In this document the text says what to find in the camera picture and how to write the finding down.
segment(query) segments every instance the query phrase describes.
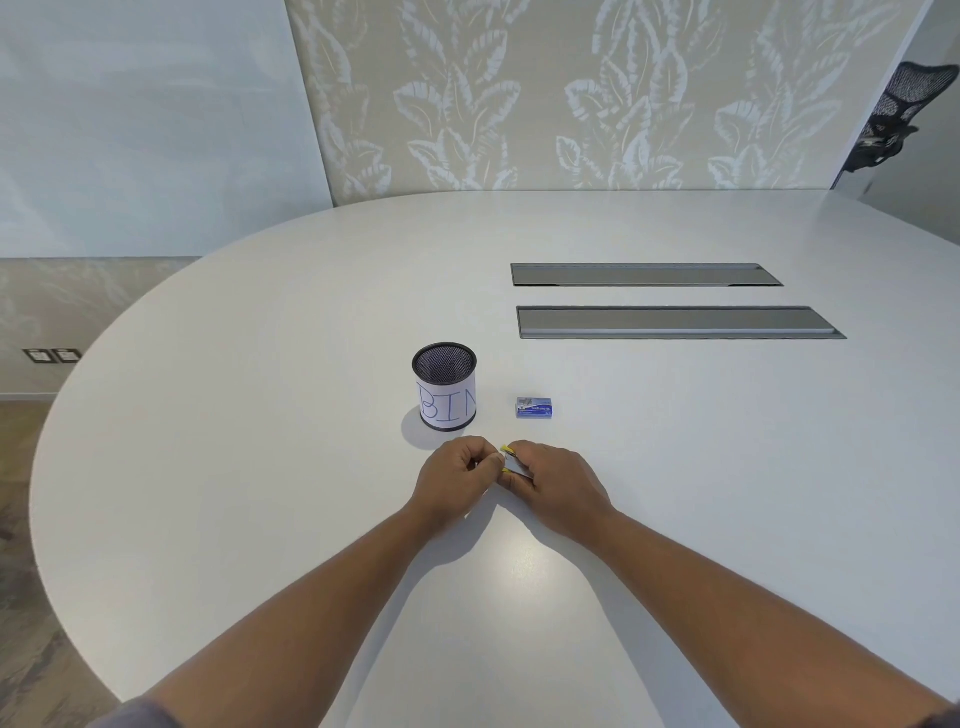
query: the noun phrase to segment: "black mesh cup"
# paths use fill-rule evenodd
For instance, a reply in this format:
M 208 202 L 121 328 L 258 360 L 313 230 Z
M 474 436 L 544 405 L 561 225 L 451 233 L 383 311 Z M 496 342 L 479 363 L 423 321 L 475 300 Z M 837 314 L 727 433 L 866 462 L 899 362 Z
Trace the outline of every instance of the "black mesh cup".
M 463 344 L 442 342 L 414 356 L 420 418 L 433 429 L 463 429 L 476 417 L 477 357 Z

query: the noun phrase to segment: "black mesh chair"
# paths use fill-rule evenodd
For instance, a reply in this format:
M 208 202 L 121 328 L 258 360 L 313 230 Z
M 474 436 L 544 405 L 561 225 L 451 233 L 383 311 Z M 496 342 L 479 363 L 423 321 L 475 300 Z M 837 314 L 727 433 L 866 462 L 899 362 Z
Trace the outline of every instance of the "black mesh chair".
M 843 171 L 876 167 L 899 154 L 904 139 L 918 130 L 910 126 L 910 121 L 946 91 L 958 74 L 960 66 L 957 65 L 901 63 L 853 146 Z

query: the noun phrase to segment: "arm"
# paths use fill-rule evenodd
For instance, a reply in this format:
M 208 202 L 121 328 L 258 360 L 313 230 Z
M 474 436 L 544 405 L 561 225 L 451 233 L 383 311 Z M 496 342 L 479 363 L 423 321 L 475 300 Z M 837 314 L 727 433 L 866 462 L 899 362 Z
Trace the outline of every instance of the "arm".
M 824 622 L 619 513 L 577 453 L 511 445 L 500 483 L 600 557 L 744 728 L 904 728 L 949 707 Z
M 184 728 L 315 728 L 410 562 L 473 507 L 502 466 L 482 437 L 446 443 L 403 509 L 234 624 L 147 697 Z

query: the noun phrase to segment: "wooden floor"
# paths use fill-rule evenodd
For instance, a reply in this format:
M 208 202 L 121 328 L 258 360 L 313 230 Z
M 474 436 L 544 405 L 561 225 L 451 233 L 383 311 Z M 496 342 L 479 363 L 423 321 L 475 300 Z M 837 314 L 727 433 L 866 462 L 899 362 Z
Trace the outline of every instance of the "wooden floor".
M 0 402 L 0 728 L 83 728 L 117 704 L 67 640 L 36 574 L 27 501 L 49 408 Z

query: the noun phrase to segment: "electrical socket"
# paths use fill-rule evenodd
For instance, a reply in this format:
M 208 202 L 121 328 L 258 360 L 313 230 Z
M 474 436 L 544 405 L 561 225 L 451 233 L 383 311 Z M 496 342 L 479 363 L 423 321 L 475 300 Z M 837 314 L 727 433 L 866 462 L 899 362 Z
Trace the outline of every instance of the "electrical socket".
M 79 349 L 24 349 L 35 364 L 76 364 L 84 355 Z

